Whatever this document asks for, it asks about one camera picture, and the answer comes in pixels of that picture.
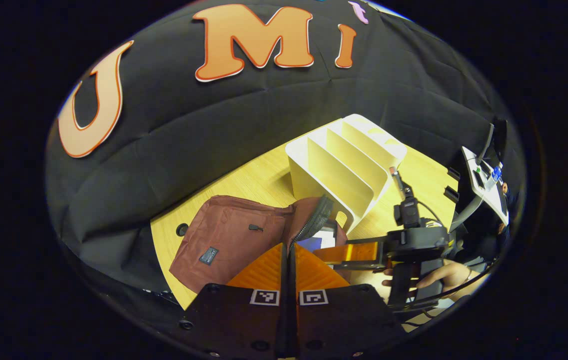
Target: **wooden table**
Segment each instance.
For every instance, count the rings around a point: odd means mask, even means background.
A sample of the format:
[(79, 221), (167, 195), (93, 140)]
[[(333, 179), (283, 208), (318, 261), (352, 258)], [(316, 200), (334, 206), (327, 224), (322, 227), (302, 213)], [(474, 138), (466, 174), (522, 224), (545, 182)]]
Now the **wooden table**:
[[(186, 309), (197, 294), (182, 285), (169, 272), (170, 264), (183, 239), (175, 233), (177, 226), (181, 223), (190, 224), (204, 202), (219, 194), (245, 198), (280, 208), (294, 203), (297, 199), (293, 197), (293, 185), (285, 146), (286, 144), (282, 144), (238, 167), (204, 187), (191, 198), (182, 201), (172, 210), (152, 219), (151, 231), (157, 258), (170, 290), (182, 308)], [(416, 198), (435, 211), (444, 225), (449, 228), (455, 211), (455, 203), (446, 198), (444, 189), (450, 186), (457, 190), (457, 181), (448, 175), (448, 170), (441, 164), (409, 146), (407, 148), (406, 157), (399, 166), (402, 179), (412, 186)], [(388, 231), (402, 229), (403, 226), (397, 226), (393, 217), (393, 205), (398, 205), (400, 202), (399, 192), (394, 185), (391, 185), (375, 207), (350, 232), (348, 238), (381, 237)], [(421, 205), (419, 213), (422, 217), (434, 218)], [(381, 285), (384, 279), (388, 279), (388, 276), (382, 273), (352, 271), (350, 283), (369, 283), (387, 300), (390, 290)]]

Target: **white desk organizer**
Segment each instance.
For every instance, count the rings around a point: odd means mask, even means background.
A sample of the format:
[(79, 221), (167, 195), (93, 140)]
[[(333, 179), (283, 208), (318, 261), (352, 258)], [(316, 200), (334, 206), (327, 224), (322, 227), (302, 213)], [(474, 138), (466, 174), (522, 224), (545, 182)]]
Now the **white desk organizer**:
[(391, 183), (389, 168), (406, 156), (406, 147), (358, 114), (329, 123), (286, 145), (296, 199), (322, 196), (346, 215), (346, 234), (363, 219)]

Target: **black zipper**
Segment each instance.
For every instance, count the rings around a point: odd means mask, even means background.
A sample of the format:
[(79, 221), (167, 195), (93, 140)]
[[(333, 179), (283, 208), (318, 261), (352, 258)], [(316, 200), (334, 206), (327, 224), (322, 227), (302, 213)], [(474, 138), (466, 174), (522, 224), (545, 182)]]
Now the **black zipper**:
[(326, 221), (328, 221), (331, 212), (332, 201), (324, 195), (317, 203), (317, 207), (313, 211), (313, 214), (311, 214), (308, 218), (308, 221), (304, 224), (304, 227), (302, 227), (299, 233), (293, 237), (293, 241), (291, 241), (290, 246), (288, 246), (288, 253), (290, 254), (296, 242), (308, 239), (309, 234), (314, 235), (321, 230)]

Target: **orange letter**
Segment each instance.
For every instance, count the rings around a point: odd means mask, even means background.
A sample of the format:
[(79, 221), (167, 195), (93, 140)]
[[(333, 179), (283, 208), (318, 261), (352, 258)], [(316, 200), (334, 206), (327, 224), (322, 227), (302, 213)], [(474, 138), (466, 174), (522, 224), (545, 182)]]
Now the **orange letter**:
[(335, 65), (337, 68), (350, 68), (353, 66), (353, 59), (350, 57), (353, 53), (353, 42), (357, 33), (348, 25), (343, 23), (337, 25), (339, 32), (341, 32), (341, 40), (339, 43), (339, 56), (335, 58)]
[(281, 50), (275, 64), (282, 68), (308, 67), (313, 57), (308, 50), (308, 22), (313, 15), (297, 7), (282, 7), (264, 25), (241, 4), (220, 5), (193, 16), (204, 20), (206, 61), (195, 71), (200, 82), (211, 82), (240, 73), (244, 62), (234, 56), (233, 40), (258, 68), (266, 66), (279, 39)]
[(106, 140), (115, 127), (122, 109), (119, 59), (132, 44), (131, 40), (116, 48), (90, 71), (90, 75), (95, 75), (97, 113), (88, 125), (80, 127), (75, 120), (75, 94), (80, 89), (81, 81), (62, 106), (57, 118), (59, 138), (70, 157), (82, 158), (88, 155)]

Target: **letter m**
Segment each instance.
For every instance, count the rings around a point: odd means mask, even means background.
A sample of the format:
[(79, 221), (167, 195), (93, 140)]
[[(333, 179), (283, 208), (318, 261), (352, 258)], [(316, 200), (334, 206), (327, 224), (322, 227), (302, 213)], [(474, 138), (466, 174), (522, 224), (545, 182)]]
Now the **letter m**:
[(306, 10), (282, 7), (264, 24), (245, 5), (229, 4), (202, 10), (193, 18), (204, 20), (206, 27), (206, 60), (195, 72), (200, 82), (211, 82), (242, 71), (244, 62), (234, 56), (233, 41), (258, 68), (266, 66), (280, 39), (281, 50), (275, 56), (275, 64), (282, 68), (313, 64), (308, 45), (308, 22), (313, 15)]

